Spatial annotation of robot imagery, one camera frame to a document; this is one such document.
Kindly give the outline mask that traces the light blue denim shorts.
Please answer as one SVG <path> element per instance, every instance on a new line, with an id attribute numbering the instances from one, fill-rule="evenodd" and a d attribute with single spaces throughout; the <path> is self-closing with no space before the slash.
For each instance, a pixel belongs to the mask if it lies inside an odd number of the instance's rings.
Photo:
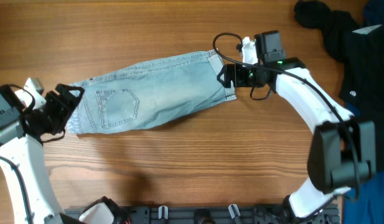
<path id="1" fill-rule="evenodd" d="M 223 61 L 213 50 L 198 51 L 75 82 L 85 92 L 67 131 L 113 134 L 149 129 L 232 101 L 234 87 L 225 88 L 217 80 L 222 68 Z"/>

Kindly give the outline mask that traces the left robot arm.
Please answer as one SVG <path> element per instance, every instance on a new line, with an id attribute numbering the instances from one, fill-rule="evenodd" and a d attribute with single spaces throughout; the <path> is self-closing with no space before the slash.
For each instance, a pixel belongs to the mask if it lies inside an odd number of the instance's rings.
<path id="1" fill-rule="evenodd" d="M 68 119 L 81 101 L 84 89 L 58 84 L 37 101 L 28 90 L 30 103 L 15 94 L 15 85 L 0 86 L 0 167 L 6 178 L 16 223 L 131 223 L 114 201 L 102 197 L 78 218 L 61 208 L 45 168 L 42 135 L 54 141 L 65 133 Z"/>

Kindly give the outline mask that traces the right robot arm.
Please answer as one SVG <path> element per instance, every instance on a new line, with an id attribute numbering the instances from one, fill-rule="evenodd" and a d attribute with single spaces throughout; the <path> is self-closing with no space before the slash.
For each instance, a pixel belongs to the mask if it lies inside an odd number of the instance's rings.
<path id="1" fill-rule="evenodd" d="M 278 212 L 279 223 L 320 222 L 324 209 L 347 192 L 360 192 L 362 183 L 376 174 L 375 125 L 335 102 L 297 58 L 288 58 L 279 31 L 240 39 L 236 46 L 243 60 L 221 54 L 224 65 L 217 80 L 225 87 L 268 86 L 284 98 L 312 132 L 307 180 L 286 196 Z"/>

